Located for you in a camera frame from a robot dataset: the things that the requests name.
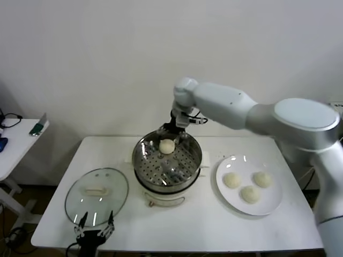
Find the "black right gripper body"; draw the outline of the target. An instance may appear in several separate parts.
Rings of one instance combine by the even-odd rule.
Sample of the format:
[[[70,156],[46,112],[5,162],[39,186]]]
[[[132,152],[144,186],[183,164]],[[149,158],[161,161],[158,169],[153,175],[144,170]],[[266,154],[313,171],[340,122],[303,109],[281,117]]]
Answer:
[[[180,131],[185,131],[188,127],[188,118],[183,111],[172,110],[170,112],[170,121],[166,123],[168,125],[169,134],[178,135]]]

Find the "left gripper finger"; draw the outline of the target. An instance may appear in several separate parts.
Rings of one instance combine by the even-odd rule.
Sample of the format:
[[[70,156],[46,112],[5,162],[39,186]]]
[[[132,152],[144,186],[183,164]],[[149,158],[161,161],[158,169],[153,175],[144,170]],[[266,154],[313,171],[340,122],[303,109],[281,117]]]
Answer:
[[[86,212],[83,217],[80,219],[77,226],[74,227],[74,233],[76,238],[81,238],[84,236],[84,227],[87,220],[88,212]]]
[[[98,233],[98,235],[102,238],[109,238],[112,233],[114,232],[114,216],[113,211],[110,212],[109,219],[107,222],[107,226]]]

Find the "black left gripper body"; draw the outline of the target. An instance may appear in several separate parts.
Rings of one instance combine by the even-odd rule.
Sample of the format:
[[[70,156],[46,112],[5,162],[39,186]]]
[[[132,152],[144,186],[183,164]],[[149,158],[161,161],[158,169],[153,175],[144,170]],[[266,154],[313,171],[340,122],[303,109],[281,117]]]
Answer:
[[[98,247],[106,242],[106,237],[100,230],[89,230],[83,236],[78,236],[76,242],[80,247],[78,257],[95,257]]]

